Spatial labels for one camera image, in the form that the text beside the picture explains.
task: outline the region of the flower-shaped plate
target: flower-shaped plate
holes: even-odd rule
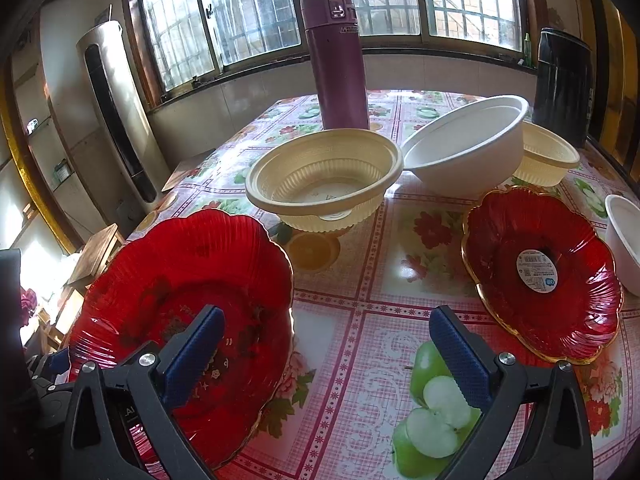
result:
[[[592,362],[618,332],[623,291],[609,247],[558,198],[525,187],[492,191],[463,222],[462,258],[484,306],[549,362]],[[518,275],[521,252],[537,250],[557,271],[538,292]]]
[[[293,274],[260,222],[207,209],[166,220],[127,244],[88,291],[70,336],[71,375],[93,360],[113,367],[140,344],[161,347],[206,304],[225,334],[190,400],[173,414],[216,469],[247,442],[282,380],[292,348]],[[158,468],[140,428],[142,459]]]

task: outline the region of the purple thermos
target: purple thermos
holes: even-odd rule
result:
[[[364,61],[353,0],[301,0],[325,129],[369,130]]]

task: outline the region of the label sticker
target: label sticker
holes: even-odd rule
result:
[[[345,25],[344,27],[340,27],[340,34],[358,34],[358,26],[357,25]]]
[[[518,255],[516,261],[520,279],[531,290],[546,294],[556,288],[558,271],[553,262],[535,249],[527,249]]]

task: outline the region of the floral tablecloth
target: floral tablecloth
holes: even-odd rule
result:
[[[371,91],[371,129],[401,144],[424,124],[476,99],[437,91]],[[247,200],[244,179],[261,155],[320,129],[316,96],[276,102],[187,174],[130,237],[143,236],[167,218],[221,208],[262,222],[296,269],[295,351],[286,380],[258,434],[216,472],[221,479],[398,478],[391,437],[415,407],[406,367],[429,339],[429,313],[440,304],[448,304],[495,351],[540,364],[486,312],[466,273],[460,241],[462,216],[471,201],[430,196],[404,172],[364,222],[335,234],[304,234]],[[524,184],[511,178],[500,187]],[[601,237],[608,194],[638,203],[591,146],[581,150],[576,170],[544,191],[585,215]],[[609,477],[640,433],[640,374],[632,371],[638,364],[640,299],[627,293],[614,343],[593,364],[576,368],[596,480]],[[505,471],[528,413],[522,406],[489,478]]]

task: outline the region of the wall tile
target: wall tile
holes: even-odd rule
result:
[[[536,76],[489,63],[480,63],[480,88],[484,97],[494,95],[520,95],[533,104],[536,97]]]
[[[422,56],[426,89],[478,94],[478,66],[483,64],[454,57]]]
[[[164,106],[148,119],[171,171],[181,160],[217,148],[237,131],[220,86]]]
[[[310,61],[281,66],[262,72],[261,75],[269,106],[279,99],[318,92]]]
[[[273,104],[268,102],[259,73],[222,83],[220,88],[236,132]]]
[[[424,86],[426,56],[369,54],[364,68],[369,90],[421,90]]]

